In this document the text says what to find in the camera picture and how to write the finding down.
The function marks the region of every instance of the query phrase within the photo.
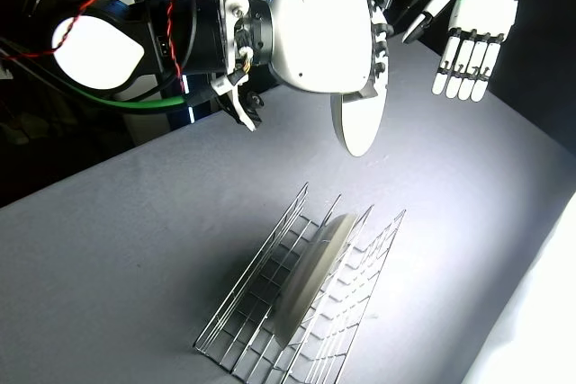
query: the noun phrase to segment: metal wire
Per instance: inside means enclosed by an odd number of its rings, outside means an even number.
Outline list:
[[[273,305],[340,200],[316,224],[302,215],[307,194],[306,183],[194,343],[246,384],[338,382],[405,213],[364,247],[360,238],[372,207],[358,218],[299,330],[282,349],[274,340]]]

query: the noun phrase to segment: metal wire rack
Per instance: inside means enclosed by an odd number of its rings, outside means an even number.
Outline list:
[[[365,243],[360,235],[372,207],[356,220],[298,331],[281,348],[274,340],[275,299],[340,199],[316,224],[302,215],[307,195],[306,183],[194,343],[246,384],[338,382],[405,213]]]

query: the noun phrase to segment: white bracket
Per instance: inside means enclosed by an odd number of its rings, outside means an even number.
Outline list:
[[[226,60],[226,73],[230,74],[236,67],[236,46],[234,42],[234,26],[236,22],[248,13],[248,0],[220,0],[220,19],[224,32],[224,57]],[[242,123],[250,130],[255,130],[254,122],[248,117],[240,104],[238,87],[232,87],[228,97]]]

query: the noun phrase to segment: gray panel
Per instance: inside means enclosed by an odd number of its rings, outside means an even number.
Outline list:
[[[492,95],[430,94],[423,46],[391,53],[365,157],[327,96],[279,87],[255,133],[217,114],[2,209],[0,382],[235,382],[190,344],[306,181],[307,216],[339,192],[343,211],[375,203],[368,235],[408,209],[344,382],[460,382],[576,161]]]

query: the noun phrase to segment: dish rack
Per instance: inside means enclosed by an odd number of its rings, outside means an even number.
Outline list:
[[[274,339],[273,305],[282,284],[326,225],[302,215],[300,190],[246,270],[196,339],[194,348],[244,383],[336,383],[406,210],[369,242],[361,241],[370,207],[357,219],[291,342]]]

